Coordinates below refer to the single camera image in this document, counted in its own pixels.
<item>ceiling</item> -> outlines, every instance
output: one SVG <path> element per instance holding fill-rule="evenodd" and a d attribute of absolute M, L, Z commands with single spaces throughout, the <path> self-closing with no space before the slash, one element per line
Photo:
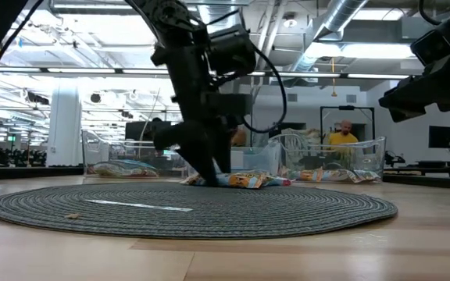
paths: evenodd
<path fill-rule="evenodd" d="M 244 0 L 235 1 L 235 3 L 241 4 L 241 1 Z M 198 16 L 200 8 L 195 5 L 196 3 L 230 3 L 230 1 L 220 0 L 186 2 L 190 3 L 188 4 L 189 9 Z M 0 66 L 154 68 L 150 55 L 153 52 L 152 46 L 155 43 L 155 37 L 143 19 L 126 7 L 122 9 L 106 8 L 107 5 L 123 4 L 123 1 L 55 0 L 53 3 L 55 5 L 53 7 L 50 7 L 48 3 L 36 11 L 14 44 L 5 53 Z M 266 25 L 265 11 L 269 3 L 271 2 L 266 0 L 252 0 L 249 5 L 240 6 L 245 24 L 251 30 L 251 39 L 255 44 L 258 44 L 262 27 Z M 90 9 L 92 5 L 97 5 L 97 7 L 103 5 L 103 7 Z M 310 20 L 323 15 L 327 10 L 327 5 L 327 0 L 287 2 L 284 7 L 284 15 L 290 14 L 290 18 L 295 20 L 296 25 L 285 27 L 280 24 L 275 35 L 272 34 L 272 30 L 268 32 L 270 36 L 275 36 L 272 48 L 269 48 L 269 57 L 275 66 L 289 69 L 289 66 L 304 52 L 304 48 L 307 47 L 306 42 L 304 43 L 307 25 Z M 450 11 L 450 2 L 437 0 L 436 7 L 434 12 L 441 15 Z M 270 28 L 275 22 L 278 9 L 278 5 L 273 7 Z M 18 27 L 27 12 L 24 10 L 19 16 L 9 35 Z M 348 25 L 348 33 L 345 32 L 348 36 L 345 35 L 342 42 L 335 43 L 340 47 L 348 42 L 354 44 L 356 42 L 352 40 L 352 36 L 359 37 L 355 34 L 366 35 L 367 31 L 365 30 L 358 32 L 357 23 L 372 23 L 373 26 L 376 25 L 375 29 L 377 29 L 380 24 L 391 26 L 404 18 L 415 18 L 417 17 L 416 12 L 416 1 L 368 1 Z M 384 43 L 402 42 L 385 41 Z M 407 59 L 360 59 L 338 56 L 317 59 L 313 67 L 320 72 L 346 73 L 416 74 L 421 73 L 422 70 L 420 63 L 413 57 Z M 145 120 L 154 117 L 173 122 L 181 120 L 178 107 L 170 100 L 173 88 L 167 77 L 90 76 L 80 78 L 78 82 L 84 108 L 83 127 L 96 130 L 103 137 L 123 138 L 123 124 L 131 120 Z M 57 83 L 59 83 L 59 78 L 53 76 L 0 73 L 0 138 L 3 137 L 1 132 L 22 133 L 25 141 L 28 140 L 29 132 L 31 132 L 31 140 L 34 144 L 45 141 L 50 107 L 30 101 L 29 93 L 43 97 L 51 103 L 52 92 Z M 242 78 L 238 83 L 249 84 L 250 80 Z M 331 79 L 321 79 L 309 86 L 325 87 L 332 83 Z M 337 85 L 360 86 L 363 91 L 375 84 L 374 80 L 337 81 Z M 99 103 L 91 101 L 92 94 L 100 94 L 102 101 Z M 152 107 L 157 112 L 151 114 Z M 123 117 L 121 109 L 129 112 L 133 118 Z"/>

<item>ductwork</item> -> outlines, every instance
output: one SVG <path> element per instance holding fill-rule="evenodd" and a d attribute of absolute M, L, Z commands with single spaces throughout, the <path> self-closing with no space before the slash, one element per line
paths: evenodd
<path fill-rule="evenodd" d="M 235 6 L 230 5 L 199 5 L 198 11 L 201 15 L 201 20 L 204 23 L 210 23 L 213 20 L 220 18 L 228 14 L 229 12 L 233 12 L 238 9 Z M 241 18 L 239 13 L 236 13 L 232 16 L 227 17 L 217 23 L 208 26 L 208 33 L 213 33 L 218 30 L 222 30 L 228 27 L 232 27 L 236 24 L 241 24 Z"/>
<path fill-rule="evenodd" d="M 318 57 L 310 54 L 310 45 L 314 39 L 321 39 L 328 35 L 336 35 L 329 40 L 341 39 L 343 29 L 348 25 L 357 12 L 368 0 L 331 0 L 327 12 L 319 18 L 310 20 L 306 29 L 306 50 L 298 57 L 289 71 L 308 72 L 316 63 Z M 284 86 L 293 87 L 298 79 L 284 81 Z"/>

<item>round rug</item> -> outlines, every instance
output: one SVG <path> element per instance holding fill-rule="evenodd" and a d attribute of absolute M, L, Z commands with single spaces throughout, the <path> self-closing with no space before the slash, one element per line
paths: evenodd
<path fill-rule="evenodd" d="M 78 233 L 253 239 L 323 233 L 394 216 L 390 202 L 308 187 L 261 190 L 179 183 L 46 187 L 0 196 L 0 219 Z"/>

